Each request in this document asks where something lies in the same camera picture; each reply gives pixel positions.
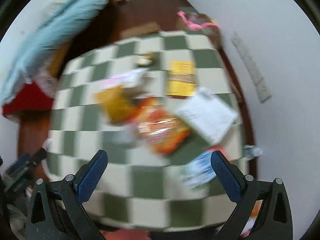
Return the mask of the crushed plastic bottle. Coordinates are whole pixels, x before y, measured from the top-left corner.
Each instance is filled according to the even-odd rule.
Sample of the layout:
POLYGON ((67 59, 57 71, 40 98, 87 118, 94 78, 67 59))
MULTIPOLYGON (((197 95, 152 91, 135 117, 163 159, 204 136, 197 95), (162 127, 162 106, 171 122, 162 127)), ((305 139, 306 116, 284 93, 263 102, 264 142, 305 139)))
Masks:
POLYGON ((263 154, 263 150, 256 145, 245 145, 244 155, 248 160, 255 159, 263 154))

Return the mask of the light blue blanket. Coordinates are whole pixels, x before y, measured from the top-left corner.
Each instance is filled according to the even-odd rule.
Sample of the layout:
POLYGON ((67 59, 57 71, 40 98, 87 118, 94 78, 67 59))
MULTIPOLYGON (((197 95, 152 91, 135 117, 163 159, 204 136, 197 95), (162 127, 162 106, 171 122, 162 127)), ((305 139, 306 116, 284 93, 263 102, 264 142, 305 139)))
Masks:
POLYGON ((88 27, 109 0, 65 0, 20 46, 1 84, 1 106, 32 83, 52 54, 88 27))

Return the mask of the red bed sheet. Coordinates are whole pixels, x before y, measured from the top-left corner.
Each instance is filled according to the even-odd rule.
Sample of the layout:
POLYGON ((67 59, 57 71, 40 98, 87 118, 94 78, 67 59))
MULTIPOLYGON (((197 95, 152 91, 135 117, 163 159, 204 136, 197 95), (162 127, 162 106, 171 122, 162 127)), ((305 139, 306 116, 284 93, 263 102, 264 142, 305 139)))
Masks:
POLYGON ((35 81, 24 84, 20 92, 12 100, 2 107, 2 115, 16 122, 29 111, 47 111, 52 108, 54 99, 47 96, 35 81))

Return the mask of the white paper sheet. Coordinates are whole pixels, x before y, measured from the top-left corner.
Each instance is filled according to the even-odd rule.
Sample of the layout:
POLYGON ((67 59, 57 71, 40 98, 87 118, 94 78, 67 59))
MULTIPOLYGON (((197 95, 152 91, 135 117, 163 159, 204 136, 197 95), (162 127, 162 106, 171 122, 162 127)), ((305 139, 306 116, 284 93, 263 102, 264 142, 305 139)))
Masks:
POLYGON ((208 144, 221 143, 239 117, 236 110, 207 88, 199 88, 174 111, 208 144))

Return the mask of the white power strip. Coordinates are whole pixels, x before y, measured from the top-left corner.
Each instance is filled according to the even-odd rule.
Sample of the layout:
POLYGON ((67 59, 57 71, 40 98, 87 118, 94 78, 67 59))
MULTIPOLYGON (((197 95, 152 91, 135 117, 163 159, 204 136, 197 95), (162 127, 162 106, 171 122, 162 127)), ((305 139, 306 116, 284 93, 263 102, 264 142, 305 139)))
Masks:
POLYGON ((272 94, 249 49, 236 32, 233 33, 231 41, 251 77, 260 103, 266 102, 272 94))

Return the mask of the blue white milk carton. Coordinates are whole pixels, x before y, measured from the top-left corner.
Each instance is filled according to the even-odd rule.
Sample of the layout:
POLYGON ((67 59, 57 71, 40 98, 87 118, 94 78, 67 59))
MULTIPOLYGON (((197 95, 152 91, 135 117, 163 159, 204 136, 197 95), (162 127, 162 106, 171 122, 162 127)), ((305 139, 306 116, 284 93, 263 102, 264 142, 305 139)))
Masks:
POLYGON ((216 178, 211 165, 212 151, 205 151, 180 168, 180 178, 191 188, 200 187, 216 178))

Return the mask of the yellow booklet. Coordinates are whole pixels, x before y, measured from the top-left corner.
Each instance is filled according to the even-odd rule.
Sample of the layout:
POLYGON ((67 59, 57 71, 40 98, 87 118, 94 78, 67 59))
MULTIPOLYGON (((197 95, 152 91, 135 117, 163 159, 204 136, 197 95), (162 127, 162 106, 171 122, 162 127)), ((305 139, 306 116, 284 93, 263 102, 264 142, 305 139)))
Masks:
POLYGON ((192 96, 197 88, 195 63, 172 61, 169 67, 166 95, 173 98, 192 96))

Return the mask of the green white checkered tablecloth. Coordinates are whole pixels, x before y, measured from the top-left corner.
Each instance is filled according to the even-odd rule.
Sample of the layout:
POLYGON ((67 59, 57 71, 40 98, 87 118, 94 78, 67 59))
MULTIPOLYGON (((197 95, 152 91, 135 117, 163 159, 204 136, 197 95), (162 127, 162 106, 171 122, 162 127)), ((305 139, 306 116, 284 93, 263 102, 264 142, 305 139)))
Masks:
POLYGON ((154 52, 147 91, 174 111, 179 99, 165 96, 167 71, 174 61, 196 64, 197 80, 237 109, 219 53, 200 32, 168 31, 133 37, 92 50, 68 62, 61 76, 49 136, 48 178, 76 173, 98 150, 108 154, 108 166, 86 211, 101 223, 118 228, 194 230, 225 222, 235 208, 220 182, 192 189, 180 179, 180 169, 208 148, 192 133, 171 155, 153 153, 146 142, 131 147, 115 139, 127 126, 108 124, 94 101, 101 81, 132 70, 137 54, 154 52))

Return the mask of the yellow snack wrapper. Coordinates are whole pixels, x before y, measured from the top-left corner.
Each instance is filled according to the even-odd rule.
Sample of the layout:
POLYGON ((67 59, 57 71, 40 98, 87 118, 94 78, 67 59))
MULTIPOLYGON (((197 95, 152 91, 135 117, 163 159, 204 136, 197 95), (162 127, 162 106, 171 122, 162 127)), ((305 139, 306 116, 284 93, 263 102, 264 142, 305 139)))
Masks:
POLYGON ((125 95, 123 85, 103 89, 95 93, 93 97, 103 113, 106 114, 109 122, 125 122, 138 112, 138 106, 125 95))

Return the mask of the orange fries snack bag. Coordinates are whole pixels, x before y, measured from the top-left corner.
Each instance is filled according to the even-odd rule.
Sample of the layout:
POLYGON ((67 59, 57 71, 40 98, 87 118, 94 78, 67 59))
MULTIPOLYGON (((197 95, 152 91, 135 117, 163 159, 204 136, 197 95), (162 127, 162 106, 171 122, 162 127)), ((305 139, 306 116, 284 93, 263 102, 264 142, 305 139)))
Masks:
POLYGON ((135 122, 140 136, 162 155, 174 152, 191 134, 190 128, 154 97, 141 101, 135 122))

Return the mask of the small pink white box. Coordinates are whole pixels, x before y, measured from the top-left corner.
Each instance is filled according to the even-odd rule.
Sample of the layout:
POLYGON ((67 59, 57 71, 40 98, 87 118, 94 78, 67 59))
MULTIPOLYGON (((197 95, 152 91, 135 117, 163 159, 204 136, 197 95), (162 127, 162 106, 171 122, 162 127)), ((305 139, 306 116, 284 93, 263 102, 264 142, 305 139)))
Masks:
POLYGON ((124 88, 135 88, 144 83, 148 68, 135 68, 128 72, 124 72, 115 75, 109 79, 106 79, 102 83, 103 89, 111 89, 119 85, 123 85, 124 88))

